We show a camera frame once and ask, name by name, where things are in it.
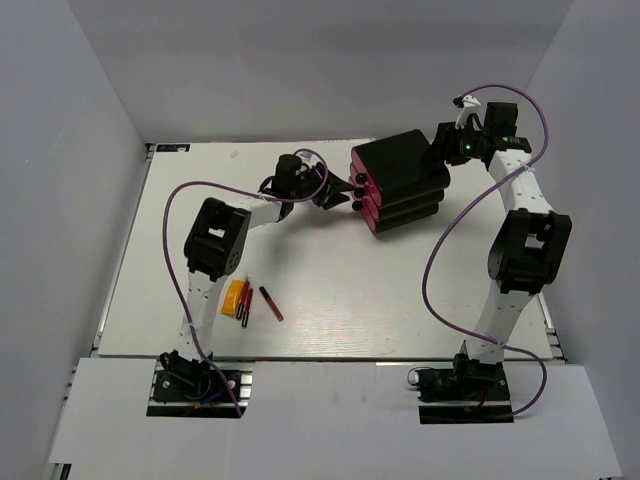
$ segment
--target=black box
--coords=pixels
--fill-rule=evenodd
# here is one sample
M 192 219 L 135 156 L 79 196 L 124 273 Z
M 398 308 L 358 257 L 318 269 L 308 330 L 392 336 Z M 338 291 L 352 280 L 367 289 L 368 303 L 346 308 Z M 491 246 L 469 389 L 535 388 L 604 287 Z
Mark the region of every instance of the black box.
M 372 232 L 437 213 L 451 176 L 444 163 L 426 161 L 429 146 L 420 130 L 411 130 L 352 149 L 351 182 L 364 188 L 362 213 Z

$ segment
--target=white wall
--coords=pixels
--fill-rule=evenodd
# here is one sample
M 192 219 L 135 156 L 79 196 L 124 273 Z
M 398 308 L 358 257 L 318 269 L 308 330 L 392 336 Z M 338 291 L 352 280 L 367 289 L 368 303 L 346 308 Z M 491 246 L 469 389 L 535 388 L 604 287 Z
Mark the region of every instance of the white wall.
M 525 87 L 571 2 L 69 1 L 149 142 L 435 133 L 463 90 Z
M 577 0 L 528 89 L 551 130 L 540 183 L 574 222 L 547 299 L 565 353 L 586 367 L 630 479 L 640 479 L 638 25 L 638 2 Z M 524 135 L 539 131 L 531 115 L 521 125 Z
M 64 0 L 0 4 L 0 477 L 40 478 L 144 146 Z

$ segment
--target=red marker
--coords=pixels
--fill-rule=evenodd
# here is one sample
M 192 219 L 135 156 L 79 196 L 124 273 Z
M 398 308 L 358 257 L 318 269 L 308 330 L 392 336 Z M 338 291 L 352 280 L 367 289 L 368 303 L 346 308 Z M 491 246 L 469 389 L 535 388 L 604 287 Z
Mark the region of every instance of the red marker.
M 267 289 L 264 287 L 260 287 L 260 293 L 262 294 L 262 296 L 264 297 L 264 299 L 267 301 L 267 303 L 269 304 L 269 307 L 271 307 L 271 311 L 273 312 L 273 314 L 276 316 L 276 318 L 278 319 L 279 322 L 281 322 L 282 320 L 284 320 L 284 317 L 282 316 L 282 313 L 280 313 L 280 310 L 278 310 L 278 307 L 276 307 L 276 304 L 274 303 L 273 299 L 271 298 L 271 296 L 267 293 Z
M 236 318 L 238 320 L 241 320 L 243 318 L 245 303 L 247 302 L 247 294 L 249 293 L 250 286 L 251 282 L 249 281 L 249 276 L 247 275 L 247 278 L 244 281 L 244 286 L 242 287 L 242 293 L 240 293 L 240 303 L 238 303 L 238 311 L 236 312 Z
M 242 328 L 247 328 L 249 323 L 249 314 L 251 313 L 251 299 L 253 298 L 253 288 L 247 292 L 247 302 L 245 303 L 244 313 L 242 314 Z

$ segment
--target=white table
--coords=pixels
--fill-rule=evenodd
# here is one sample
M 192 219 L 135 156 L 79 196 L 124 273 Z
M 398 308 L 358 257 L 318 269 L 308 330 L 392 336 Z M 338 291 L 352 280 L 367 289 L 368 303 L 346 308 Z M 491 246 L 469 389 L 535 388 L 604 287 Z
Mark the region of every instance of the white table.
M 597 479 L 621 475 L 584 368 L 512 424 L 420 425 L 407 366 L 258 363 L 244 417 L 146 417 L 155 361 L 83 359 L 51 462 L 69 480 Z M 505 366 L 514 408 L 537 365 Z
M 167 196 L 180 183 L 202 179 L 256 191 L 274 173 L 278 156 L 309 147 L 347 178 L 350 150 L 367 140 L 304 143 L 192 144 L 185 153 L 155 153 L 106 318 L 99 354 L 156 356 L 171 350 L 182 310 L 162 257 L 161 219 Z M 249 327 L 219 315 L 214 355 L 251 359 L 444 359 L 463 337 L 426 310 L 420 281 L 427 258 L 447 224 L 492 184 L 480 162 L 451 169 L 440 212 L 374 237 L 350 204 L 325 212 L 297 205 L 283 222 L 249 232 L 234 278 L 248 272 L 285 315 L 279 323 L 260 295 Z M 183 289 L 182 248 L 202 201 L 238 196 L 206 187 L 181 192 L 170 219 L 170 251 Z M 486 260 L 504 219 L 500 197 L 480 204 L 451 235 L 435 263 L 429 291 L 436 308 L 473 328 L 489 289 Z M 551 358 L 539 302 L 525 309 L 513 345 Z M 518 357 L 507 352 L 507 357 Z

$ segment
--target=white enclosure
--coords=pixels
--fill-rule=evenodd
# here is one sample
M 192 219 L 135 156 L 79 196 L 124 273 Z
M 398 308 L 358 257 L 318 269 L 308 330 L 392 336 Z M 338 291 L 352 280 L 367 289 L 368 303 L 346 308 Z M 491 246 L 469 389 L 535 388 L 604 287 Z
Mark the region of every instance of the white enclosure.
M 73 462 L 70 479 L 422 480 L 427 471 L 451 480 L 470 472 L 483 479 L 582 480 L 620 474 L 589 380 L 577 365 L 549 368 L 549 394 L 528 418 L 480 428 L 420 425 L 415 392 L 405 388 L 406 367 L 372 363 L 258 363 L 251 407 L 241 421 L 146 418 L 139 412 L 154 368 L 143 359 L 81 361 L 51 452 L 53 461 Z M 509 365 L 506 373 L 518 396 L 533 394 L 538 368 Z M 487 462 L 496 451 L 510 455 Z
M 0 476 L 40 478 L 123 252 L 144 143 L 432 138 L 451 98 L 501 82 L 548 116 L 537 173 L 574 221 L 551 314 L 625 478 L 640 479 L 639 24 L 631 0 L 3 2 Z
M 140 200 L 98 353 L 157 357 L 174 348 L 182 310 L 167 275 L 158 225 L 167 197 L 179 184 L 215 179 L 247 191 L 273 173 L 275 159 L 302 146 L 313 148 L 346 178 L 351 148 L 363 140 L 301 143 L 191 144 L 188 152 L 156 152 Z M 411 360 L 450 358 L 464 336 L 426 311 L 419 285 L 428 253 L 446 226 L 491 186 L 481 163 L 456 168 L 437 215 L 376 238 L 347 203 L 325 212 L 297 205 L 281 223 L 251 230 L 238 271 L 230 279 L 266 285 L 287 316 L 273 321 L 256 300 L 251 328 L 218 314 L 213 325 L 217 359 Z M 169 246 L 183 290 L 182 253 L 196 212 L 205 198 L 238 200 L 206 187 L 183 190 L 169 222 Z M 478 206 L 439 255 L 430 292 L 446 318 L 472 329 L 482 312 L 490 281 L 487 251 L 500 229 L 504 207 L 498 195 Z M 538 299 L 524 310 L 512 343 L 552 358 Z M 507 352 L 507 358 L 523 355 Z

